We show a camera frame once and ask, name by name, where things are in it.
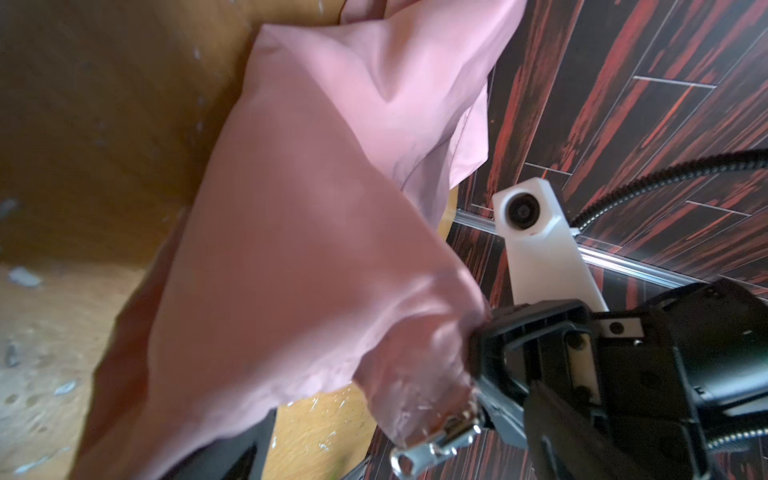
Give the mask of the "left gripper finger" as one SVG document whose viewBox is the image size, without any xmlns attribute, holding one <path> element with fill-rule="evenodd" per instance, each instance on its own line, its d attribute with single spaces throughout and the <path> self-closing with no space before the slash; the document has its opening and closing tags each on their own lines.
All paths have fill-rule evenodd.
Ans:
<svg viewBox="0 0 768 480">
<path fill-rule="evenodd" d="M 177 464 L 163 479 L 254 479 L 262 478 L 277 409 L 242 434 L 217 440 Z"/>
</svg>

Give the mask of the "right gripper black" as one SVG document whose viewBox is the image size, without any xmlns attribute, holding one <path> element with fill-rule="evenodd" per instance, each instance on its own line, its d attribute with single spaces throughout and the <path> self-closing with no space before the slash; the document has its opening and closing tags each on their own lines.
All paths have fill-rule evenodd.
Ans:
<svg viewBox="0 0 768 480">
<path fill-rule="evenodd" d="M 550 300 L 496 309 L 470 336 L 486 427 L 528 445 L 539 479 L 716 479 L 714 453 L 766 435 L 764 301 L 719 280 L 604 320 L 643 333 L 596 343 L 584 302 Z"/>
</svg>

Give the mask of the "pink zip jacket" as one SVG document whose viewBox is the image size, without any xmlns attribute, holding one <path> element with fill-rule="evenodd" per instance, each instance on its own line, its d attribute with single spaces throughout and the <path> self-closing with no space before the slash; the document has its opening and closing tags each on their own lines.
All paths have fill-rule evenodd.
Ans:
<svg viewBox="0 0 768 480">
<path fill-rule="evenodd" d="M 352 383 L 401 447 L 468 408 L 489 308 L 437 228 L 525 9 L 350 1 L 337 26 L 259 29 L 194 205 L 116 318 L 72 478 L 193 472 Z"/>
</svg>

